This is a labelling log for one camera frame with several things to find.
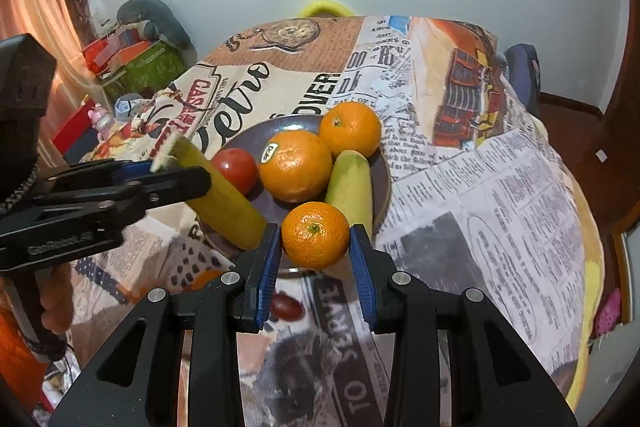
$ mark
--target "toy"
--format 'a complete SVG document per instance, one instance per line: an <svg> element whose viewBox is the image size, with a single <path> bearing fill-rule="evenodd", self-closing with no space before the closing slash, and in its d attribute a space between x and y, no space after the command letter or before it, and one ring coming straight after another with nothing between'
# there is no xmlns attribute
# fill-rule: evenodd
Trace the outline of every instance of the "toy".
<svg viewBox="0 0 640 427"><path fill-rule="evenodd" d="M87 114L91 119L92 127L98 132L98 139L100 141L107 140L109 138L111 126L115 122L109 110L97 103Z"/></svg>

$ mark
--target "pink slipper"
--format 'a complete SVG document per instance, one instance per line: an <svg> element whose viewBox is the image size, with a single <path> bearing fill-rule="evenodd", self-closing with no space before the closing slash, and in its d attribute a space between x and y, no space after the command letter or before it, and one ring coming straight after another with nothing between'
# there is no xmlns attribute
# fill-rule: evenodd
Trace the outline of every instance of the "pink slipper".
<svg viewBox="0 0 640 427"><path fill-rule="evenodd" d="M622 295L620 288L613 290L613 293L607 299L598 317L596 317L596 337L609 333L616 326L616 322L620 318L620 308L622 305Z"/></svg>

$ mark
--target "red tomato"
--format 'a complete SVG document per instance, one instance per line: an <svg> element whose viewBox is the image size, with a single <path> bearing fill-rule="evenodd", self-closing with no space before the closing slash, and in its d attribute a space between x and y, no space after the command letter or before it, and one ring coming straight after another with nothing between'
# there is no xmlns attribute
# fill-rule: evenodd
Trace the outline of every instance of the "red tomato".
<svg viewBox="0 0 640 427"><path fill-rule="evenodd" d="M247 194L258 181L258 166L244 149L231 147L218 151L211 163L242 194Z"/></svg>

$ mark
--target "green box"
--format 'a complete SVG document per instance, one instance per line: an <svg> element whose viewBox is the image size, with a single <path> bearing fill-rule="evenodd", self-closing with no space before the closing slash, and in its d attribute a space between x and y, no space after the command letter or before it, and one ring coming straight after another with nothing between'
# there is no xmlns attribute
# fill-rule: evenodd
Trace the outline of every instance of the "green box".
<svg viewBox="0 0 640 427"><path fill-rule="evenodd" d="M178 51L158 41L105 78L101 84L111 100L115 101L123 94L139 93L145 87L152 88L154 92L164 89L186 70Z"/></svg>

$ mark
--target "gray pillow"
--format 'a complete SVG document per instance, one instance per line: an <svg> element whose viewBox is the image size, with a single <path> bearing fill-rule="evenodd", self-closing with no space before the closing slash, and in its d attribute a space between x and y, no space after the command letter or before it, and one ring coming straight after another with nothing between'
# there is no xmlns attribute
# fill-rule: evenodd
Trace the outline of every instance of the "gray pillow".
<svg viewBox="0 0 640 427"><path fill-rule="evenodd" d="M171 9L161 0L128 0L120 6L116 18L120 24L151 21L158 28L158 32L176 48L185 50L191 46L187 32Z"/></svg>

